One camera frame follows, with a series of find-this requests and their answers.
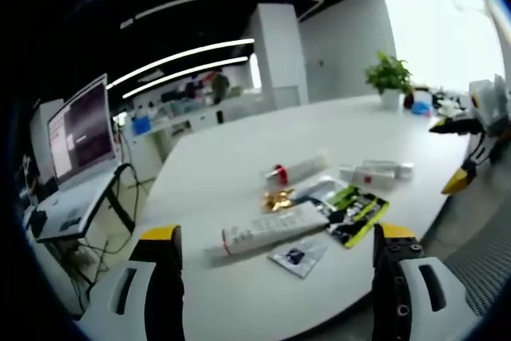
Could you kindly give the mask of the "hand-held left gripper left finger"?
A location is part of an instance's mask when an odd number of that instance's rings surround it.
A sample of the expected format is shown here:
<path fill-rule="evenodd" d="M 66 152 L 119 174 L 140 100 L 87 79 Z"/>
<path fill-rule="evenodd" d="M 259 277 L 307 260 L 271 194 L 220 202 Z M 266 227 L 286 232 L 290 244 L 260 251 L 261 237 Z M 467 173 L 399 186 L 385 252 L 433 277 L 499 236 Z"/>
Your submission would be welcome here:
<path fill-rule="evenodd" d="M 144 232 L 91 289 L 77 326 L 88 340 L 183 340 L 182 267 L 180 225 Z"/>

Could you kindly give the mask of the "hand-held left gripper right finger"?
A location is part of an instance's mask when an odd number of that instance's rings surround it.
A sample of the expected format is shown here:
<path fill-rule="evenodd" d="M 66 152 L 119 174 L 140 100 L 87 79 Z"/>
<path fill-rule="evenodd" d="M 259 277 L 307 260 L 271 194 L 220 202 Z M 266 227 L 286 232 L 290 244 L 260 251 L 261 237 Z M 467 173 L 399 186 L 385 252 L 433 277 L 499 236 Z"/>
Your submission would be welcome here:
<path fill-rule="evenodd" d="M 374 226 L 373 340 L 462 340 L 479 321 L 465 285 L 415 235 Z"/>

